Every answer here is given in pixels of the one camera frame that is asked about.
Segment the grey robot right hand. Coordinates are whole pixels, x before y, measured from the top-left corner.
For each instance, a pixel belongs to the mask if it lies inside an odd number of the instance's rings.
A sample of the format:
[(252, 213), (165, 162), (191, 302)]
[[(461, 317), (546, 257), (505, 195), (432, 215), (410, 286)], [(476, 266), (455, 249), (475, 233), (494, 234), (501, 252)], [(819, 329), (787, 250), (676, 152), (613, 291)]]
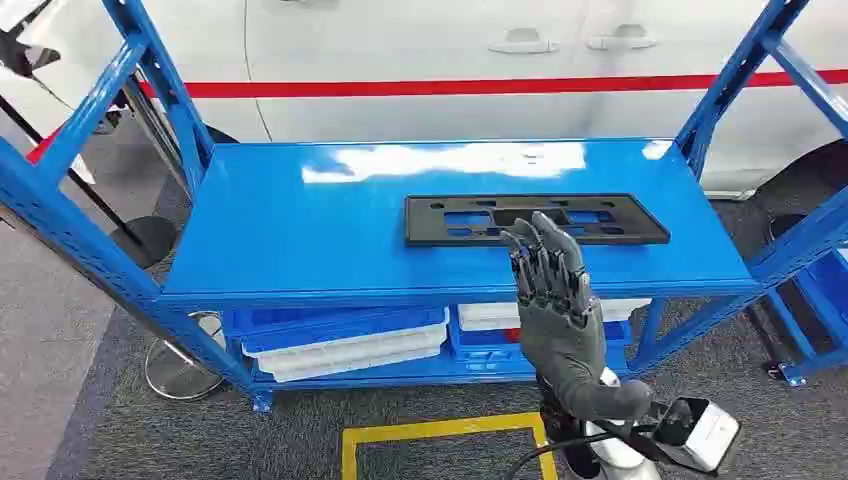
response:
[(562, 409), (580, 420), (637, 420), (653, 391), (639, 380), (602, 383), (606, 339), (600, 301), (577, 241), (535, 211), (501, 233), (516, 284), (525, 358)]

